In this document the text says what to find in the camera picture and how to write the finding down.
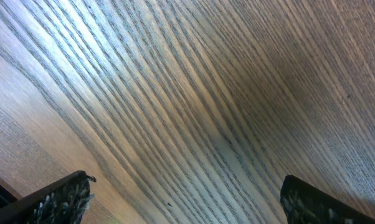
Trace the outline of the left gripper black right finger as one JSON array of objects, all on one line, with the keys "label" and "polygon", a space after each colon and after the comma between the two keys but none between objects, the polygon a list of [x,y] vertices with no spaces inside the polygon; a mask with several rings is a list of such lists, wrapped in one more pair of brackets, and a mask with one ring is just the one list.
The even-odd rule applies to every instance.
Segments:
[{"label": "left gripper black right finger", "polygon": [[375,224],[375,219],[294,175],[285,177],[280,203],[289,224]]}]

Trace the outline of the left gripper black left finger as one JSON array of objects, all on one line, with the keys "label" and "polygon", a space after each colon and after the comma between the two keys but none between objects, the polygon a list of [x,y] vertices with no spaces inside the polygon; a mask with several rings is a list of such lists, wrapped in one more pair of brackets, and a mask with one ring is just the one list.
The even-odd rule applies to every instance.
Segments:
[{"label": "left gripper black left finger", "polygon": [[78,170],[20,199],[0,184],[0,224],[80,224],[96,181]]}]

